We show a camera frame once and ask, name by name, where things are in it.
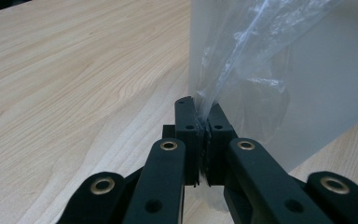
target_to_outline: crumpled plastic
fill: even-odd
[[[200,123],[206,123],[212,106],[219,103],[230,108],[225,113],[235,118],[231,123],[239,136],[267,143],[279,129],[290,102],[285,87],[290,44],[340,2],[218,1],[194,93]],[[227,211],[223,196],[216,200],[216,188],[201,189],[209,194],[196,192],[196,197]]]

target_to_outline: translucent plastic sheet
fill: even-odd
[[[195,96],[200,120],[206,120],[214,103],[235,96],[230,101],[237,102],[232,109],[237,132],[266,143],[290,100],[285,47],[339,2],[218,1],[223,10],[213,18]]]

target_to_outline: hole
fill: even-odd
[[[107,189],[109,187],[109,181],[103,180],[95,185],[97,189]]]
[[[290,211],[294,212],[294,213],[302,213],[304,212],[304,207],[303,205],[301,205],[301,203],[299,203],[296,200],[287,200],[286,202],[284,202],[284,206],[286,206],[287,209],[289,209]]]
[[[175,142],[168,141],[161,143],[160,147],[164,150],[174,150],[178,145]]]
[[[337,194],[347,194],[350,192],[350,188],[339,179],[331,176],[325,176],[321,179],[321,184],[326,189],[333,191]]]
[[[101,195],[108,193],[115,187],[115,181],[111,177],[103,177],[96,179],[91,185],[91,193]]]
[[[237,146],[240,148],[240,149],[244,149],[244,150],[252,150],[252,149],[255,149],[255,145],[251,142],[248,142],[248,141],[240,141]]]
[[[145,210],[149,213],[157,213],[162,208],[162,202],[159,200],[149,200],[146,202]]]

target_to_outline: black mechanical linkage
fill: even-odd
[[[184,185],[197,186],[199,173],[225,186],[235,223],[358,223],[355,183],[329,172],[291,177],[256,141],[238,138],[220,105],[201,124],[191,97],[176,101],[175,125],[163,126],[143,168],[90,176],[58,223],[181,223]]]

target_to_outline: wood grain surface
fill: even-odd
[[[189,14],[188,0],[0,11],[0,223],[54,223],[88,176],[145,164],[188,95]],[[323,169],[358,183],[358,124],[292,174]],[[185,223],[232,222],[192,193],[185,203]]]

